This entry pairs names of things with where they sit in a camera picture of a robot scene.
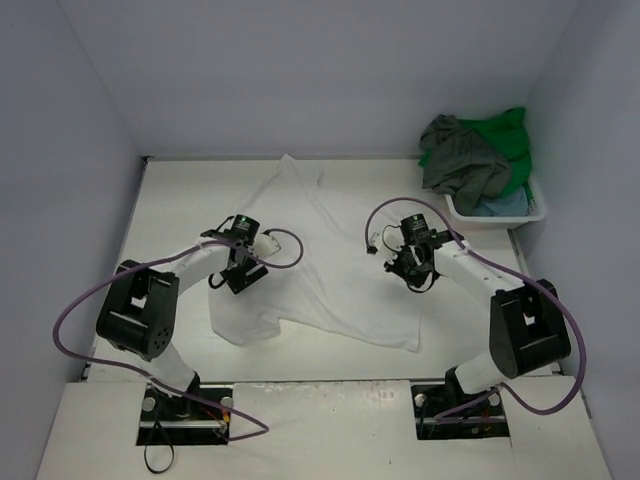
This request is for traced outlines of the green t shirt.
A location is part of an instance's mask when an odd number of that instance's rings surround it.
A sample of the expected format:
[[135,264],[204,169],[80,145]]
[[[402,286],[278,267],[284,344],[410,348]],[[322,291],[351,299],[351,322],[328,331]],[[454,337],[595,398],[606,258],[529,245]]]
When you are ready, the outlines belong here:
[[[522,187],[532,172],[530,139],[525,127],[526,113],[524,107],[514,107],[485,119],[465,119],[453,115],[463,125],[477,131],[509,161],[512,179],[497,198],[507,196]],[[427,155],[421,149],[420,151],[419,166],[422,168]]]

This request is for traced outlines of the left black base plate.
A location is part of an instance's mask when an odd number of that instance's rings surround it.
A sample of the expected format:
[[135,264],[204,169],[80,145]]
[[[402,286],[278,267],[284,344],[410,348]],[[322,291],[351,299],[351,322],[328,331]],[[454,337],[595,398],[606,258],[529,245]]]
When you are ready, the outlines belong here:
[[220,408],[169,396],[147,385],[137,446],[226,446],[231,415]]

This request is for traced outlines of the white t shirt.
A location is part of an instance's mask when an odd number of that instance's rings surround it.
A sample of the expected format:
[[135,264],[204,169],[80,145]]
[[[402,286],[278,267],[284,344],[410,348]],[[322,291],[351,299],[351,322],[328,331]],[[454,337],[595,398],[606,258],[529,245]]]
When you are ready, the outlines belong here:
[[322,170],[284,156],[242,199],[239,211],[275,228],[281,251],[271,262],[299,263],[270,270],[242,293],[209,293],[212,330],[237,345],[279,336],[288,320],[369,344],[415,352],[421,311],[399,279],[365,252],[370,207],[322,185]]

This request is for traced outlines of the grey t shirt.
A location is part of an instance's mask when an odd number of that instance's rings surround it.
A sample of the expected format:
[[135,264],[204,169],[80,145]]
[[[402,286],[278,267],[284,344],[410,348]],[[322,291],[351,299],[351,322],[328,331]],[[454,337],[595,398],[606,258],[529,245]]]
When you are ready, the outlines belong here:
[[419,147],[427,155],[422,187],[451,196],[462,215],[471,215],[482,197],[499,197],[512,179],[506,157],[453,115],[432,120]]

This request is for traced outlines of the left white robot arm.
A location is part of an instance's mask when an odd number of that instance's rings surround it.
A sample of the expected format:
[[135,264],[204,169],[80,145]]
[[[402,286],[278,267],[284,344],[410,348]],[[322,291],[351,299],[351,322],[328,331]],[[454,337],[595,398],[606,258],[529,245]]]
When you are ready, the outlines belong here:
[[96,323],[99,337],[136,355],[143,369],[172,386],[163,405],[180,420],[199,409],[200,378],[172,344],[179,296],[202,280],[238,294],[268,273],[257,260],[281,249],[268,232],[258,231],[256,220],[244,215],[227,220],[230,227],[206,230],[198,238],[217,245],[183,257],[168,271],[145,268],[113,282]]

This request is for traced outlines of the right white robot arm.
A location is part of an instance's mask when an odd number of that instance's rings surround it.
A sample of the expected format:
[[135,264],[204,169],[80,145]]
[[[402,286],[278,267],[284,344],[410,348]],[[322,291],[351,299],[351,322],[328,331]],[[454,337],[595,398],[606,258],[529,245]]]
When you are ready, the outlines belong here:
[[446,278],[463,288],[489,314],[488,343],[474,358],[445,374],[445,405],[464,412],[479,394],[508,380],[557,362],[571,353],[571,342],[560,309],[547,292],[473,257],[465,240],[428,227],[423,215],[409,216],[393,233],[370,237],[370,249],[384,255],[384,269],[415,293],[428,291]]

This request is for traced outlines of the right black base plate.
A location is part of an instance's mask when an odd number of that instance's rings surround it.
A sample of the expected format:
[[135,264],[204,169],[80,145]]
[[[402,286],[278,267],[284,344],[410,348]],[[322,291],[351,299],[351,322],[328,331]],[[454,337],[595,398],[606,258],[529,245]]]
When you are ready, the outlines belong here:
[[481,440],[509,438],[510,430],[502,399],[494,393],[482,403],[463,411],[435,416],[451,406],[443,383],[411,385],[416,438],[419,441]]

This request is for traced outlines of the light blue t shirt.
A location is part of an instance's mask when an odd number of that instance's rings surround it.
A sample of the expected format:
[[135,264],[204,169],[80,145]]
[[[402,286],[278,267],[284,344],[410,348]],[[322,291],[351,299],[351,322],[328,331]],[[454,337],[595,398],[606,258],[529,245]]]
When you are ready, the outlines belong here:
[[472,215],[478,217],[523,217],[528,214],[528,198],[524,187],[519,187],[513,193],[490,198],[482,196]]

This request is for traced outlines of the white laundry basket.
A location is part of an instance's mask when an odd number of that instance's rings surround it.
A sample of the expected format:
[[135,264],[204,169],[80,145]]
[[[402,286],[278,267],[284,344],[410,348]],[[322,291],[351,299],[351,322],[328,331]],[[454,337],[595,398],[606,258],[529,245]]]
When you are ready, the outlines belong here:
[[454,207],[452,197],[445,195],[449,218],[456,230],[510,230],[520,226],[541,222],[547,214],[546,199],[534,175],[527,182],[529,190],[528,211],[525,216],[464,216]]

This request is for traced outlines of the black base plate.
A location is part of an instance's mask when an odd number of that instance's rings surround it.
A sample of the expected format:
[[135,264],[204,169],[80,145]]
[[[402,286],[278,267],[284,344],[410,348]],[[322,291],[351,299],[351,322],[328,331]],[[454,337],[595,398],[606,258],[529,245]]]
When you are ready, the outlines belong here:
[[494,393],[482,403],[463,411],[435,416],[451,406],[443,383],[411,385],[416,438],[419,441],[481,440],[509,438],[510,430],[502,399]]
[[169,396],[147,385],[137,446],[226,446],[231,415],[220,408]]

